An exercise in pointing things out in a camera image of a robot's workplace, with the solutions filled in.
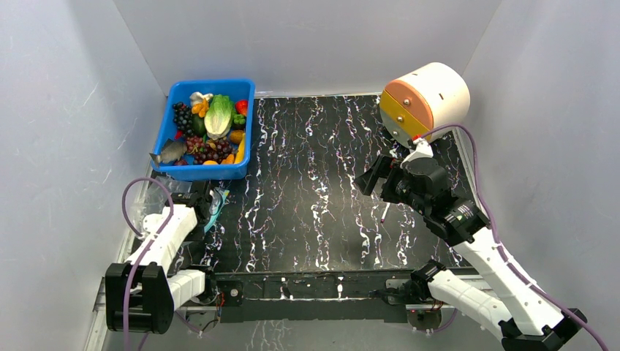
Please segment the clear zip top bag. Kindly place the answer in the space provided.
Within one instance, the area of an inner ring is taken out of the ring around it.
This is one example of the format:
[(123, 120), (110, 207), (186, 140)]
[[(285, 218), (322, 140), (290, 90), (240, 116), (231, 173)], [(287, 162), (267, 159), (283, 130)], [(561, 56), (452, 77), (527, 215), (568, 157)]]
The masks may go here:
[(148, 185), (146, 194), (133, 215), (140, 237), (160, 227), (156, 222), (150, 223), (146, 217), (149, 214), (161, 212), (169, 205), (167, 193), (173, 199), (174, 205), (185, 206), (194, 210), (197, 224), (188, 232), (185, 241), (199, 241), (206, 232), (214, 226), (222, 208), (224, 207), (228, 191), (215, 186), (210, 181), (176, 181), (168, 177), (157, 176), (156, 184)]

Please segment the dark purple grape bunch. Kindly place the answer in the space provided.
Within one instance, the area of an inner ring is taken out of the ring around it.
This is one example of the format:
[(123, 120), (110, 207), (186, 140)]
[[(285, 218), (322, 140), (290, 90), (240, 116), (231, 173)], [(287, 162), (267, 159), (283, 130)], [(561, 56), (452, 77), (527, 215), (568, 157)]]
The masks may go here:
[(234, 144), (226, 138), (190, 137), (186, 146), (186, 154), (193, 159), (194, 165), (228, 165), (235, 161)]

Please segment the green toy lettuce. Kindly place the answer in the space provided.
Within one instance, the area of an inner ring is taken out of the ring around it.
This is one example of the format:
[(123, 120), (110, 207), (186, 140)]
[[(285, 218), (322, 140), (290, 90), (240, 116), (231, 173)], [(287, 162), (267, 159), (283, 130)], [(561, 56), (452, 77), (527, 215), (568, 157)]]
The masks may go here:
[(235, 112), (234, 102), (226, 95), (215, 95), (204, 117), (206, 134), (210, 139), (224, 137), (230, 131)]

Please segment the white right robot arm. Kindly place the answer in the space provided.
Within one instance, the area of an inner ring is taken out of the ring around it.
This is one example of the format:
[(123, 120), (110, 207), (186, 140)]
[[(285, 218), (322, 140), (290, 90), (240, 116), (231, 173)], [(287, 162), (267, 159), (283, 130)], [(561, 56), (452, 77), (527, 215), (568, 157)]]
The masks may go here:
[(585, 327), (580, 310), (556, 306), (536, 284), (523, 282), (511, 271), (510, 258), (500, 254), (488, 217), (475, 202), (451, 189), (446, 170), (435, 159), (401, 162), (381, 156), (354, 184), (370, 195), (381, 178), (381, 199), (421, 214), (431, 233), (462, 255), (493, 290), (479, 290), (429, 260), (400, 288), (387, 288), (386, 296), (448, 303), (492, 332), (504, 350), (560, 350)]

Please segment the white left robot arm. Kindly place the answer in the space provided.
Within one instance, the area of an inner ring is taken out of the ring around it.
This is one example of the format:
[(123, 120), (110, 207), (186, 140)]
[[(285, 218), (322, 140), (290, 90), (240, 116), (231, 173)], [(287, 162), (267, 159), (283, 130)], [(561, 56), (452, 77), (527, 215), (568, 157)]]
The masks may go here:
[(191, 299), (210, 304), (218, 284), (206, 268), (177, 269), (179, 249), (196, 241), (210, 224), (222, 200), (209, 193), (174, 193), (159, 213), (143, 218), (145, 238), (124, 263), (111, 264), (105, 273), (105, 311), (111, 331), (165, 333), (174, 312)]

